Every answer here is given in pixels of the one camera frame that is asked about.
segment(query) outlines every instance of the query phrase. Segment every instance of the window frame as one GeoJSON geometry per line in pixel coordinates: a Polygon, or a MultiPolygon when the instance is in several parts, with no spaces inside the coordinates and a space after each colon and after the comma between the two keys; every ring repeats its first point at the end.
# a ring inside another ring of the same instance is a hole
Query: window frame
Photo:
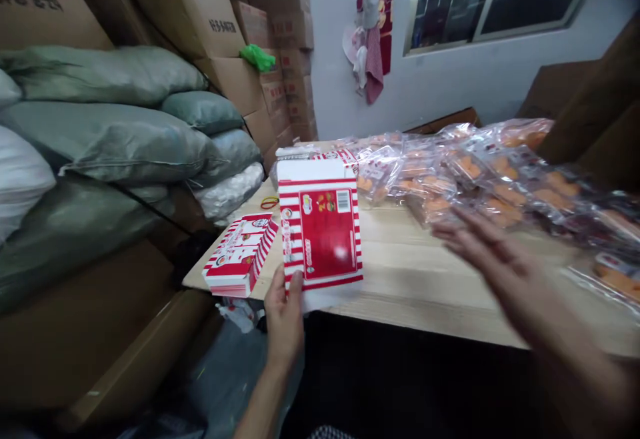
{"type": "Polygon", "coordinates": [[[413,30],[415,27],[418,1],[419,0],[410,0],[409,2],[409,10],[411,12],[411,15],[409,16],[409,24],[407,26],[407,34],[405,36],[405,48],[403,53],[404,57],[408,57],[411,55],[424,54],[428,52],[440,51],[440,50],[454,49],[456,47],[462,47],[464,45],[472,45],[474,43],[483,43],[487,41],[507,39],[510,37],[518,37],[518,36],[528,35],[532,33],[551,32],[551,31],[556,31],[560,29],[566,29],[571,25],[572,21],[577,15],[579,7],[584,3],[584,0],[571,0],[567,8],[567,11],[565,12],[562,19],[557,21],[526,25],[524,27],[516,27],[514,29],[507,29],[503,31],[481,33],[482,28],[485,26],[487,16],[489,15],[491,4],[493,3],[493,0],[485,0],[485,3],[482,8],[482,12],[480,13],[478,24],[476,25],[475,30],[473,32],[473,36],[470,40],[440,43],[440,44],[430,45],[428,47],[419,47],[416,49],[412,49],[411,40],[413,38],[413,30]]]}

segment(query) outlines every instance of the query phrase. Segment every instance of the floor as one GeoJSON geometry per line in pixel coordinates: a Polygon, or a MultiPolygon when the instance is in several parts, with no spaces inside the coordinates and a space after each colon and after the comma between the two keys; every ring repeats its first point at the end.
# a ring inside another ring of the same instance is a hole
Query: floor
{"type": "MultiPolygon", "coordinates": [[[[223,324],[187,388],[206,439],[233,435],[266,352],[260,331],[223,324]]],[[[328,424],[355,438],[534,438],[545,435],[543,404],[529,352],[314,312],[279,436],[328,424]]]]}

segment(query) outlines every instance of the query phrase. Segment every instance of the person's left hand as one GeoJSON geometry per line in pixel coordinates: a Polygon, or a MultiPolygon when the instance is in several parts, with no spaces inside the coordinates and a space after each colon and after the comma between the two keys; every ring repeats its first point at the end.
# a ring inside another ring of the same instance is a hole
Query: person's left hand
{"type": "Polygon", "coordinates": [[[267,366],[290,371],[304,344],[302,325],[302,273],[293,274],[289,296],[285,293],[284,265],[276,269],[265,296],[269,351],[267,366]]]}

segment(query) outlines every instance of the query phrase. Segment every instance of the hand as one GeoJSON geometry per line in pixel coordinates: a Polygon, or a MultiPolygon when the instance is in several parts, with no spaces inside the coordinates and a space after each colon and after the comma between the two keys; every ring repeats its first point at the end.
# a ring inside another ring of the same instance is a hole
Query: hand
{"type": "Polygon", "coordinates": [[[505,316],[532,349],[564,354],[576,343],[591,340],[520,244],[481,217],[457,208],[454,212],[463,225],[434,224],[432,234],[482,274],[505,316]]]}
{"type": "Polygon", "coordinates": [[[296,271],[285,293],[285,270],[281,264],[265,296],[269,351],[267,366],[290,371],[304,344],[302,326],[302,273],[296,271]]]}

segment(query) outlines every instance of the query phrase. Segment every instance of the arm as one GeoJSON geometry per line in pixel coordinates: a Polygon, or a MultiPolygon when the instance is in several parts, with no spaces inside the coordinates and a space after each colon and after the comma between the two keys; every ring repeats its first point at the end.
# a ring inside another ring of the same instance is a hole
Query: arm
{"type": "Polygon", "coordinates": [[[302,274],[291,280],[285,293],[283,266],[276,270],[265,296],[269,350],[267,364],[251,394],[234,439],[269,439],[275,433],[289,374],[304,343],[301,311],[302,274]]]}
{"type": "Polygon", "coordinates": [[[574,432],[623,434],[633,419],[632,378],[597,347],[519,244],[484,219],[456,214],[462,226],[435,224],[433,235],[480,271],[509,323],[541,360],[561,413],[577,419],[574,432]]]}

